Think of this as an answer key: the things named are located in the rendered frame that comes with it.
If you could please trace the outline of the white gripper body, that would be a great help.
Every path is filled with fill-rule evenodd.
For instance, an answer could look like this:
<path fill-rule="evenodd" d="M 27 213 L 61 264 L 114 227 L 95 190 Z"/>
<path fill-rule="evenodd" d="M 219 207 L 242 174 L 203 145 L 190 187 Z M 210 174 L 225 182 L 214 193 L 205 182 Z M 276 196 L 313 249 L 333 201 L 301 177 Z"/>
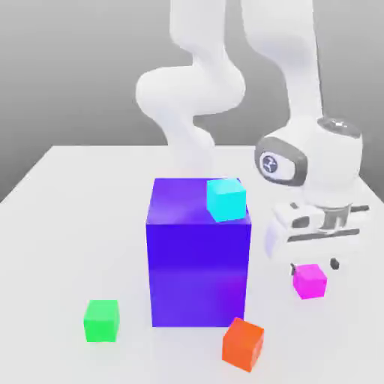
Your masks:
<path fill-rule="evenodd" d="M 317 263 L 354 254 L 362 244 L 362 231 L 347 228 L 333 233 L 287 229 L 273 220 L 265 232 L 265 253 L 276 263 Z"/>

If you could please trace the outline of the small magenta cube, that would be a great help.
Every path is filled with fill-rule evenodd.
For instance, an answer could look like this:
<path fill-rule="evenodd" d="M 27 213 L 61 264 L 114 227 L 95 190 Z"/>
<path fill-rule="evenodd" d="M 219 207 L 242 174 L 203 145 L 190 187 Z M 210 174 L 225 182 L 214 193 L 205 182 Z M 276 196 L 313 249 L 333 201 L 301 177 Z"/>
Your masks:
<path fill-rule="evenodd" d="M 303 300 L 322 298 L 326 292 L 327 282 L 328 278 L 318 264 L 295 267 L 292 284 Z"/>

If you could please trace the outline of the small green cube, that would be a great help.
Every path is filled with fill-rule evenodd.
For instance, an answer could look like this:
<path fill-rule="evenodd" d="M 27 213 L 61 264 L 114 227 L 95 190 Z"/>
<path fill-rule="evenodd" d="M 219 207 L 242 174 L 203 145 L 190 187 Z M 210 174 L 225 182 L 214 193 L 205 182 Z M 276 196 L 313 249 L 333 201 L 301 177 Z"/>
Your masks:
<path fill-rule="evenodd" d="M 87 342 L 116 342 L 120 313 L 117 300 L 92 299 L 83 317 Z"/>

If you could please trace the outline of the small orange cube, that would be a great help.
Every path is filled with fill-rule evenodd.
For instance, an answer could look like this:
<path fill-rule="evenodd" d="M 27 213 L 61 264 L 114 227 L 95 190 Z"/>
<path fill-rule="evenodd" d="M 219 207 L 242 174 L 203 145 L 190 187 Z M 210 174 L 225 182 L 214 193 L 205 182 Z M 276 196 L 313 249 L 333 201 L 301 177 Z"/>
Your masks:
<path fill-rule="evenodd" d="M 264 328 L 236 317 L 223 336 L 222 360 L 251 372 L 263 348 L 264 332 Z"/>

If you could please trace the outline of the large purple box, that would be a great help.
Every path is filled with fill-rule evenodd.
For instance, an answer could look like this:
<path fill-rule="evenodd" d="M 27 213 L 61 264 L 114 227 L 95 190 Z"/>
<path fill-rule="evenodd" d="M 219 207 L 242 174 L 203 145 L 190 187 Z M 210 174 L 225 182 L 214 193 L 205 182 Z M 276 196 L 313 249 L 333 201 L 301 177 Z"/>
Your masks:
<path fill-rule="evenodd" d="M 216 222 L 206 183 L 156 178 L 145 223 L 154 327 L 227 327 L 245 314 L 251 217 Z"/>

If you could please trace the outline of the small cyan cube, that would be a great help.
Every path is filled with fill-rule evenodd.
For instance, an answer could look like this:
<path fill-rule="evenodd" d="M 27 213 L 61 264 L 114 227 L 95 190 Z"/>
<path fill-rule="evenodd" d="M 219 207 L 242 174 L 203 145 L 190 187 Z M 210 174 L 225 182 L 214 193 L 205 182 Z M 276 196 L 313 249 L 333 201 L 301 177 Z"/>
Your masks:
<path fill-rule="evenodd" d="M 246 190 L 237 178 L 210 179 L 206 183 L 206 208 L 216 222 L 243 219 Z"/>

